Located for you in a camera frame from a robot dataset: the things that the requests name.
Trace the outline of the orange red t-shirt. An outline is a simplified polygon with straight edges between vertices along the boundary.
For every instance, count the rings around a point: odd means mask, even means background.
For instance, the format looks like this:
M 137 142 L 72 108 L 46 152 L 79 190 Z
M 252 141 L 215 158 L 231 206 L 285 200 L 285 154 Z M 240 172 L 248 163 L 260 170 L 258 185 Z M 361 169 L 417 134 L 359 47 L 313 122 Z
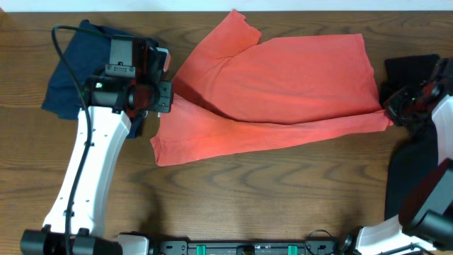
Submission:
M 191 52 L 151 139 L 157 165 L 281 149 L 391 121 L 360 34 L 261 40 L 238 11 Z

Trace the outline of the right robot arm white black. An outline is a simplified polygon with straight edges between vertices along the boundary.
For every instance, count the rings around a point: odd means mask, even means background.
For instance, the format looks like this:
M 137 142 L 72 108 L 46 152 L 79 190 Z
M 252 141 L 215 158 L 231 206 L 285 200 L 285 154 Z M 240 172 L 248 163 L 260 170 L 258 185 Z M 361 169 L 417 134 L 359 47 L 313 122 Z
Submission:
M 410 139 L 391 156 L 385 220 L 349 234 L 333 254 L 452 250 L 452 58 L 385 61 L 380 102 Z

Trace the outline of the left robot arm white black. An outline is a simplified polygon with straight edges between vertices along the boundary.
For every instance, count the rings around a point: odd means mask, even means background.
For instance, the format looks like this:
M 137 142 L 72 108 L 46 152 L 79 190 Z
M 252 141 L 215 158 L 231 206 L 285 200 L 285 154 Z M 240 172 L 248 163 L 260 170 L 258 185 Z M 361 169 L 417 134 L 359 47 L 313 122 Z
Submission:
M 108 192 L 132 116 L 168 113 L 171 82 L 159 76 L 90 76 L 82 94 L 76 141 L 57 199 L 42 229 L 24 231 L 23 254 L 158 254 L 159 246 L 137 232 L 104 238 Z

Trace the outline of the black clothes pile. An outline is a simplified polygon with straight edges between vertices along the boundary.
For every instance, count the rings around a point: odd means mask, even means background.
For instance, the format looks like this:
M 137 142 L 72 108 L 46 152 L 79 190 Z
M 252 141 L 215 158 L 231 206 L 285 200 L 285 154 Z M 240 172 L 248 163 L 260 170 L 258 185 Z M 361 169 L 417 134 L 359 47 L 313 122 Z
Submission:
M 381 85 L 379 102 L 385 102 L 404 86 L 417 86 L 429 79 L 439 59 L 439 55 L 386 59 L 384 66 L 387 80 Z M 399 214 L 406 198 L 437 168 L 437 160 L 437 134 L 434 127 L 429 127 L 417 135 L 411 134 L 396 146 L 389 161 L 385 220 Z

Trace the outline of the folded navy blue shirt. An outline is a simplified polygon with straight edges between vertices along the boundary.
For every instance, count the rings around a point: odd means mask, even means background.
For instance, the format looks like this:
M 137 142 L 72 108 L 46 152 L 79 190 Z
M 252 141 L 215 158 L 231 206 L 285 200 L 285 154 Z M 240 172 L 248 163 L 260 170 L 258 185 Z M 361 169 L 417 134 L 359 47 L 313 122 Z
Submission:
M 79 111 L 90 107 L 107 108 L 111 113 L 124 113 L 131 121 L 129 138 L 139 135 L 148 112 L 134 107 L 134 90 L 139 84 L 165 81 L 126 79 L 105 74 L 110 59 L 110 41 L 115 36 L 134 36 L 104 25 L 83 20 L 73 27 L 74 36 L 66 50 L 57 50 L 59 64 L 54 70 L 42 109 L 61 119 L 76 120 Z

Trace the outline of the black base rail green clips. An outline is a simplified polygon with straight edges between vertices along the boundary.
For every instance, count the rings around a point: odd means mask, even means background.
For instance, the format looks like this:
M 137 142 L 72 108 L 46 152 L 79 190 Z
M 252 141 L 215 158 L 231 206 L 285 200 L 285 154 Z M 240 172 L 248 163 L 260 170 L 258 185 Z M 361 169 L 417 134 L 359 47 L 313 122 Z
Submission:
M 338 253 L 338 242 L 331 237 L 307 241 L 221 241 L 195 242 L 189 239 L 154 240 L 138 232 L 121 233 L 115 239 L 123 254 L 148 255 L 329 255 Z

